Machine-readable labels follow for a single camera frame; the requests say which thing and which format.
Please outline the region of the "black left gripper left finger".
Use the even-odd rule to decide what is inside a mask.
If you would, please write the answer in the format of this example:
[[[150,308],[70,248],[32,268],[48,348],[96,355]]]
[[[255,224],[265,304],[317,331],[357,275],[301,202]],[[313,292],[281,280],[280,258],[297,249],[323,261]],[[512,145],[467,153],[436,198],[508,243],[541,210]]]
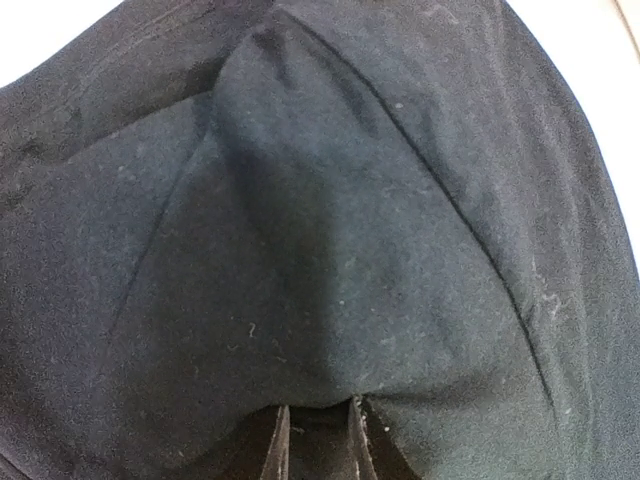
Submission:
[[[260,472],[260,480],[289,479],[290,410],[278,408],[274,430]]]

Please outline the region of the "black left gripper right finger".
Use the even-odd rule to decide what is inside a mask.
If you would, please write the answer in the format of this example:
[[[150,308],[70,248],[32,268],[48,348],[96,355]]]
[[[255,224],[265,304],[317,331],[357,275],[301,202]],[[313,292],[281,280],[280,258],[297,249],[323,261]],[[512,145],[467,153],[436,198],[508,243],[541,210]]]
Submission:
[[[360,480],[377,480],[378,475],[369,450],[369,441],[366,433],[366,416],[362,413],[361,406],[361,399],[353,397],[349,404],[348,413],[348,431],[356,463],[356,478]]]

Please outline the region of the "black t-shirt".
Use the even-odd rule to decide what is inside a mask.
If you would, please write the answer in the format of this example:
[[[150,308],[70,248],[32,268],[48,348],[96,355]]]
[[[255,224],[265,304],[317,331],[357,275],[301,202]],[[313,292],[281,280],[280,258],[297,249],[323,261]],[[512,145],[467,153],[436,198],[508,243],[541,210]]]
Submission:
[[[126,1],[1,90],[1,475],[635,479],[639,279],[503,1]]]

